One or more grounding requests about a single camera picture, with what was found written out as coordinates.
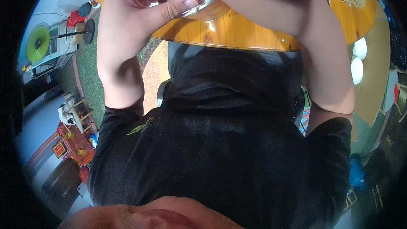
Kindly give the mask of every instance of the person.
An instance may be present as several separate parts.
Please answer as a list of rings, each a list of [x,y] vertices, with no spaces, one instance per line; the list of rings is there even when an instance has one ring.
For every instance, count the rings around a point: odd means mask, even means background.
[[[312,100],[306,136],[293,123],[284,73],[256,52],[175,53],[162,105],[144,115],[137,54],[200,2],[104,0],[97,67],[106,112],[88,180],[95,207],[60,228],[335,225],[349,187],[354,108],[339,21],[326,0],[222,1],[301,42]]]

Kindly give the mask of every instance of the white bowl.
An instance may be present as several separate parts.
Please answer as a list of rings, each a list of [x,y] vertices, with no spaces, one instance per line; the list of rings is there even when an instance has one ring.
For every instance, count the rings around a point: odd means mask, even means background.
[[[360,58],[352,57],[350,71],[352,72],[353,84],[357,85],[361,83],[363,78],[363,63]]]
[[[366,44],[366,39],[362,37],[353,44],[353,55],[358,57],[359,59],[364,59],[366,58],[367,53],[368,46]]]

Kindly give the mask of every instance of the floor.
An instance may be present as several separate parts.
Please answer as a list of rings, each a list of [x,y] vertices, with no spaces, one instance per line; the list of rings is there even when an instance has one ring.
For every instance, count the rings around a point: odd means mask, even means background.
[[[96,41],[99,14],[95,14],[92,18],[95,20],[96,26],[93,42],[89,45],[82,45],[79,48],[76,57],[83,93],[87,98],[90,108],[94,110],[94,120],[99,127],[105,111],[103,86],[98,78],[96,67]],[[163,81],[170,78],[167,66],[167,53],[168,42],[152,38],[145,48],[138,54],[145,82],[145,114],[158,106],[157,89]],[[70,91],[74,94],[79,93],[75,80],[72,77],[74,76],[72,61],[60,70],[57,76],[65,91]],[[303,134],[308,126],[309,110],[309,104],[308,101],[306,101],[303,118],[301,120],[302,125],[299,127]],[[359,141],[351,142],[351,152],[363,155],[368,154],[378,140],[379,133],[385,122],[385,116],[379,113],[372,127],[359,118],[355,113],[354,120],[359,135]]]

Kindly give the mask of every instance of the fan stand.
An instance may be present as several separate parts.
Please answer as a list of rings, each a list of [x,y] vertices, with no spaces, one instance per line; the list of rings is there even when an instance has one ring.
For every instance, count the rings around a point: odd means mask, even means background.
[[[93,19],[89,19],[85,23],[85,28],[83,31],[79,32],[72,32],[72,33],[67,33],[67,34],[62,34],[59,36],[52,37],[53,38],[63,38],[66,36],[74,36],[74,35],[79,35],[79,34],[84,34],[84,44],[90,44],[93,40],[93,37],[95,35],[95,21]]]

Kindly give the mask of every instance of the wall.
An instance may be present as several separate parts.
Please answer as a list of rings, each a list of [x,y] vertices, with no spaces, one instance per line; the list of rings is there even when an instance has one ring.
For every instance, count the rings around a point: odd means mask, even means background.
[[[39,0],[37,6],[33,11],[33,16],[31,16],[27,28],[25,30],[19,57],[18,57],[18,69],[20,70],[25,64],[27,64],[25,55],[25,43],[33,28],[42,22],[47,23],[49,26],[66,20],[71,12],[79,9],[81,5],[88,2],[88,0]],[[41,14],[41,13],[57,13],[65,16],[60,16],[57,14]]]
[[[22,165],[25,166],[38,148],[55,133],[58,124],[58,108],[64,103],[64,96],[45,104],[45,94],[39,96],[24,108],[22,133],[17,137],[17,149]]]

